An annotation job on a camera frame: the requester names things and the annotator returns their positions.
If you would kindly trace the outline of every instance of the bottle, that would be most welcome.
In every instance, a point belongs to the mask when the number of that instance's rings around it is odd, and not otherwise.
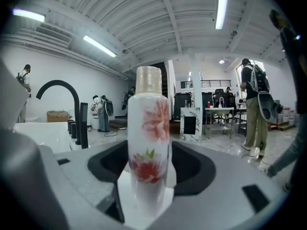
[[[159,68],[138,68],[136,94],[129,98],[128,110],[132,191],[138,210],[156,216],[164,198],[169,144],[169,106]]]

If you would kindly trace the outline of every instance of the air vent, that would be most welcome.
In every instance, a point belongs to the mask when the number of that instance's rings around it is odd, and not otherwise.
[[[70,37],[67,37],[63,34],[57,33],[55,31],[49,30],[49,29],[41,27],[41,26],[36,27],[35,32],[38,33],[38,34],[43,34],[43,35],[45,35],[49,38],[52,38],[54,40],[61,41],[65,44],[69,44],[71,42]]]

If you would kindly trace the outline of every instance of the pink flower print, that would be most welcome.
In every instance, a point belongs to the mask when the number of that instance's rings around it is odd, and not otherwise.
[[[130,167],[134,171],[138,181],[143,183],[156,183],[163,177],[166,163],[161,161],[160,154],[146,151],[146,154],[133,155]]]
[[[145,110],[142,125],[143,134],[152,142],[169,139],[169,109],[168,101],[157,101],[153,111]]]

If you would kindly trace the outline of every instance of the railing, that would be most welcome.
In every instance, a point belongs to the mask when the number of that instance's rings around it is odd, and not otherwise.
[[[218,87],[231,87],[230,80],[201,80],[202,88],[218,88]],[[193,88],[192,81],[181,82],[181,89],[191,89]]]

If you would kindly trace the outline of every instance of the toilet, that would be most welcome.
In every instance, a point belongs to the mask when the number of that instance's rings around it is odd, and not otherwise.
[[[92,129],[95,129],[95,130],[98,130],[98,129],[99,129],[98,115],[92,116],[91,125],[92,125]]]
[[[38,123],[39,117],[26,117],[24,119],[25,123]]]

